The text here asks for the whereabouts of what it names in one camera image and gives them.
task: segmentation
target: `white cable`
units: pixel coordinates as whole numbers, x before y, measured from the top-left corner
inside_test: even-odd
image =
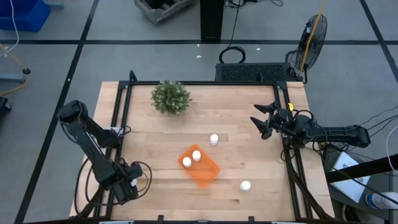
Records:
[[[11,17],[12,17],[12,23],[14,24],[14,28],[15,28],[15,33],[17,34],[17,42],[14,44],[14,46],[12,46],[8,51],[11,52],[15,47],[17,47],[18,43],[19,43],[19,34],[18,34],[18,30],[17,30],[17,25],[15,24],[15,17],[14,17],[14,5],[12,4],[12,0],[10,0],[10,4],[11,4]],[[3,53],[0,55],[0,57],[5,57],[8,53]]]
[[[394,132],[395,129],[398,128],[398,125],[396,127],[394,127],[394,129],[391,130],[390,134],[388,134],[387,139],[386,139],[386,151],[387,151],[387,158],[388,158],[388,162],[390,163],[390,166],[392,168],[392,170],[398,174],[398,172],[393,168],[392,164],[391,164],[391,160],[390,160],[390,155],[388,154],[388,139],[390,138],[390,135]]]

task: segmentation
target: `gray floor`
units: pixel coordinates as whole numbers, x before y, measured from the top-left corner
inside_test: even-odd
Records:
[[[284,0],[276,7],[266,0],[240,10],[235,39],[299,40],[308,19],[318,13],[321,1]],[[385,40],[398,40],[398,2],[367,0]],[[42,30],[21,32],[25,40],[78,40],[93,0],[64,1],[64,10],[53,10]],[[88,40],[195,40],[200,38],[199,5],[160,24],[153,25],[132,0],[99,0]],[[328,1],[327,40],[377,40],[359,0]],[[235,10],[224,10],[223,39],[229,39]],[[15,39],[12,31],[0,30],[0,40]],[[247,62],[281,62],[295,45],[240,45]],[[32,70],[28,86],[8,96],[13,110],[0,124],[0,217],[12,223],[22,201],[37,156],[77,45],[21,44],[14,53]],[[125,80],[133,69],[139,80],[214,80],[218,55],[226,45],[85,45],[67,102],[86,103],[93,115],[101,82]],[[398,60],[398,46],[389,45]],[[237,62],[239,54],[228,52],[226,62]],[[0,71],[20,72],[9,57],[0,58]],[[398,83],[380,45],[325,45],[305,86],[310,109],[323,126],[342,126],[366,121],[378,112],[398,105]],[[5,91],[16,84],[0,83]],[[372,157],[386,156],[385,140],[397,125],[392,122],[366,149],[355,152]],[[398,133],[391,137],[390,153]],[[43,171],[37,183],[25,222],[67,218],[76,174],[83,153],[57,127]],[[395,189],[398,189],[394,178]],[[388,190],[388,176],[375,175],[369,185]],[[346,200],[337,195],[339,200]],[[360,213],[371,223],[382,220]]]

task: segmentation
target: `blue bin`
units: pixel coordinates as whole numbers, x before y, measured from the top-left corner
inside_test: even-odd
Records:
[[[18,30],[38,32],[50,15],[43,0],[12,0]],[[0,29],[14,30],[10,0],[0,0]]]

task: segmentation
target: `fan grille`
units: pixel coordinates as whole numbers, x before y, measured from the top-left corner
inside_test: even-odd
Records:
[[[311,19],[308,21],[308,27],[313,29],[315,25],[315,21],[317,19],[318,15],[314,15],[311,17]],[[318,21],[317,28],[312,36],[312,40],[310,43],[310,46],[308,48],[307,52],[307,58],[305,59],[305,64],[307,64],[307,69],[310,69],[315,61],[317,61],[317,58],[321,52],[323,43],[325,41],[325,36],[326,36],[326,31],[328,27],[328,21],[324,15],[321,15]],[[303,58],[304,58],[304,53],[305,53],[305,48],[307,46],[307,42],[309,39],[309,34],[307,34],[307,27],[304,29],[300,43],[298,45],[297,53],[296,53],[296,61],[295,61],[295,67],[297,69],[301,69],[301,64],[303,63]]]

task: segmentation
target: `black fan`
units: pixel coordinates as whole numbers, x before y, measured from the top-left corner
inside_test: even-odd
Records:
[[[313,33],[310,45],[308,46],[307,56],[304,59],[305,48],[307,47],[308,41],[310,40],[311,32],[315,26],[315,21],[317,20],[318,15],[314,15],[311,19],[306,23],[303,34],[300,39],[300,43],[298,43],[298,47],[296,50],[290,51],[286,54],[285,61],[287,62],[290,56],[290,62],[294,64],[291,71],[294,73],[295,77],[298,80],[302,80],[302,77],[298,77],[294,68],[300,71],[303,60],[304,61],[304,72],[305,72],[305,82],[307,82],[307,70],[310,69],[313,64],[317,61],[319,53],[321,52],[323,42],[325,41],[326,30],[328,28],[328,21],[324,15],[321,15]]]

